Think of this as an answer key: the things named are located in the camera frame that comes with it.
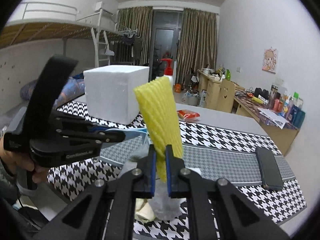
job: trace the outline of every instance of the metal screw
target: metal screw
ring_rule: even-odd
[[[225,186],[228,184],[228,181],[225,178],[218,179],[217,182],[220,186]]]
[[[191,173],[191,171],[190,171],[189,169],[187,169],[187,168],[182,168],[182,169],[180,170],[180,173],[181,173],[182,175],[189,175],[189,174]]]
[[[142,170],[135,168],[131,172],[134,176],[138,176],[142,173]]]
[[[104,185],[104,180],[103,179],[97,179],[95,182],[94,182],[94,185],[96,187],[102,187]]]

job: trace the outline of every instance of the finger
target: finger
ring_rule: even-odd
[[[35,164],[30,159],[29,155],[26,153],[14,153],[11,152],[12,159],[16,162],[18,166],[27,170],[33,171],[35,168]]]
[[[49,170],[49,168],[41,167],[39,165],[36,165],[36,167],[35,167],[36,172],[43,172],[43,171],[48,171],[48,170]]]
[[[32,180],[34,183],[41,183],[41,182],[46,182],[47,181],[47,176],[48,176],[48,170],[35,173],[32,175]]]

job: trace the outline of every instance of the human hand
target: human hand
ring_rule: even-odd
[[[34,183],[45,182],[47,180],[48,168],[35,165],[28,154],[6,151],[3,148],[3,138],[0,141],[0,157],[2,162],[6,164],[8,171],[13,175],[17,174],[17,166],[19,166],[27,171],[34,171],[32,175]]]

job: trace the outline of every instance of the green bottle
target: green bottle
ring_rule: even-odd
[[[230,81],[230,70],[227,69],[227,73],[226,73],[226,80]]]

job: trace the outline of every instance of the cartoon girl picture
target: cartoon girl picture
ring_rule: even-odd
[[[277,61],[278,61],[278,50],[272,49],[272,48],[266,49],[264,51],[262,70],[275,73]]]

